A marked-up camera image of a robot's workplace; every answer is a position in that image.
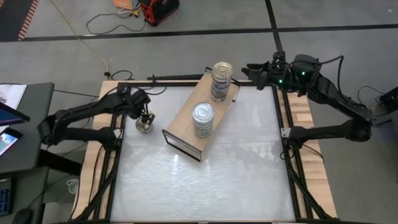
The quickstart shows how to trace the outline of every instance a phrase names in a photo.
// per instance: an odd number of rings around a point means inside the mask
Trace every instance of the black desk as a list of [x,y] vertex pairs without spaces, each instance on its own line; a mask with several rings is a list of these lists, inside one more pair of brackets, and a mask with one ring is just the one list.
[[[33,199],[35,199],[45,189],[49,168],[41,167],[27,171],[17,172],[12,174],[13,196],[12,211],[10,215],[0,217],[0,223],[11,224],[15,214],[26,208]],[[9,177],[9,174],[0,175],[1,177]],[[43,195],[39,196],[30,206],[33,211],[31,224],[42,223],[42,216],[44,212]]]
[[23,134],[10,149],[0,156],[0,174],[47,166],[51,169],[80,175],[81,164],[41,149],[37,125],[48,115],[54,83],[27,85],[17,110],[30,117],[30,122],[11,125]]

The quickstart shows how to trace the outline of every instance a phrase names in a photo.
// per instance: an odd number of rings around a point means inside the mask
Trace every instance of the wooden board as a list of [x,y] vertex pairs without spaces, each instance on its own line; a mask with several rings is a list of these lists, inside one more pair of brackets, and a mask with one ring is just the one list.
[[197,159],[201,160],[201,152],[205,150],[207,143],[211,139],[210,137],[207,138],[199,138],[193,133],[193,120],[192,120],[192,108],[201,102],[205,102],[210,104],[214,109],[214,120],[213,120],[213,130],[217,128],[217,125],[223,119],[229,105],[231,104],[232,100],[236,96],[239,87],[231,84],[229,86],[228,94],[224,101],[222,102],[215,102],[211,99],[211,82],[212,77],[210,73],[204,74],[202,79],[196,85],[195,89],[192,91],[191,95],[185,101],[184,105],[180,108],[180,111],[174,117],[173,121],[167,127],[167,132],[174,135],[174,140],[181,142],[184,141],[183,144],[186,143],[197,151],[192,151],[188,147],[181,147],[181,150],[184,150],[186,153],[189,154],[198,154]]
[[[128,81],[128,82],[150,83],[151,81],[138,80],[138,81]],[[197,80],[157,81],[157,83],[168,83],[168,82],[197,83],[198,81]],[[102,97],[106,92],[116,87],[117,85],[118,81],[104,81],[99,96]],[[288,94],[288,96],[290,101],[290,109],[293,115],[294,125],[303,126],[305,128],[312,127],[313,126],[312,116],[310,108],[308,106],[307,98],[304,96],[298,98],[294,93]],[[285,126],[287,126],[286,110],[284,108],[284,101],[280,91],[278,91],[278,97],[282,109],[282,117],[284,120],[284,124]],[[109,126],[111,123],[111,118],[112,116],[109,114],[101,114],[95,116],[93,122],[93,128],[99,129],[105,126]],[[318,152],[320,152],[318,141],[308,141],[306,142],[306,144],[314,148]],[[92,181],[94,182],[94,184],[93,184],[91,198],[95,195],[97,191],[98,183],[100,181],[101,168],[104,160],[103,157],[104,152],[101,152],[98,159],[98,164],[95,169],[95,160],[100,147],[101,147],[100,144],[97,142],[88,143],[88,147],[86,150],[86,157],[81,172],[81,185],[79,188],[79,198],[75,199],[75,203],[77,203],[77,206],[75,213],[72,216],[73,218],[77,217],[83,211],[83,209],[88,205]],[[308,190],[314,196],[315,200],[323,207],[323,209],[329,215],[336,217],[336,210],[333,203],[333,199],[331,197],[328,178],[326,176],[325,166],[322,163],[322,159],[320,159],[319,156],[314,154],[313,152],[306,150],[304,147],[300,151],[300,153],[303,162],[303,168],[305,173],[305,179],[307,181]],[[111,156],[111,158],[109,159],[109,167],[111,167],[112,164],[113,164],[113,156]],[[305,207],[303,204],[303,198],[302,195],[300,194],[299,189],[297,189],[297,192],[300,200],[299,206],[301,214],[304,217]],[[108,201],[108,191],[103,196],[102,206],[99,213],[100,218],[105,217],[107,201]]]

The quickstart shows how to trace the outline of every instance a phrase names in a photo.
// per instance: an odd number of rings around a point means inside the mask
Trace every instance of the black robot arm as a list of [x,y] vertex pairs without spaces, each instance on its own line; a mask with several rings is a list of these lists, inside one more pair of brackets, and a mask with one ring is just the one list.
[[105,150],[116,150],[121,142],[113,132],[113,128],[104,127],[99,130],[84,128],[68,128],[76,121],[87,119],[98,114],[126,114],[132,119],[142,118],[143,122],[150,125],[154,115],[147,111],[150,98],[144,90],[137,90],[133,94],[127,88],[118,88],[116,93],[110,93],[99,101],[86,105],[59,110],[48,116],[39,125],[38,130],[42,143],[52,146],[63,140],[98,141]]
[[[329,62],[343,58],[340,56]],[[339,125],[323,128],[291,127],[282,130],[292,147],[301,148],[310,139],[346,138],[351,141],[367,141],[371,136],[372,111],[364,105],[342,94],[327,78],[320,74],[323,64],[308,55],[297,55],[291,63],[285,61],[285,52],[276,52],[271,62],[247,64],[242,68],[258,90],[274,85],[289,93],[296,92],[298,97],[307,95],[319,104],[327,104],[352,118]]]

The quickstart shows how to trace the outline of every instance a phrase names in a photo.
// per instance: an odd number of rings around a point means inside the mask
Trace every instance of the red power station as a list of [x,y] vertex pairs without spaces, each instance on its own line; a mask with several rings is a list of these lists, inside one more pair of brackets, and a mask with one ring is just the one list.
[[180,0],[139,0],[139,2],[145,21],[152,26],[157,26],[180,5]]

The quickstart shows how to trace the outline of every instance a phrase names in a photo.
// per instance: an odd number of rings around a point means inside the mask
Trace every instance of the yellow cable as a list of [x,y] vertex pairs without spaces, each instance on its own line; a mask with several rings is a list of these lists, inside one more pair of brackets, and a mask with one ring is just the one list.
[[109,72],[109,65],[108,65],[108,62],[105,60],[105,58],[100,53],[98,53],[97,51],[92,49],[89,45],[87,45],[83,40],[80,39],[80,37],[76,34],[75,30],[72,28],[72,26],[68,22],[67,18],[62,14],[61,10],[57,7],[57,5],[52,0],[50,0],[50,1],[54,5],[56,10],[61,14],[61,16],[63,17],[63,20],[65,20],[65,22],[67,22],[69,28],[72,30],[72,32],[75,35],[75,37],[78,40],[80,40],[80,42],[83,43],[91,51],[91,53],[96,54],[96,55],[98,55],[101,58],[101,60],[105,63],[106,71]]

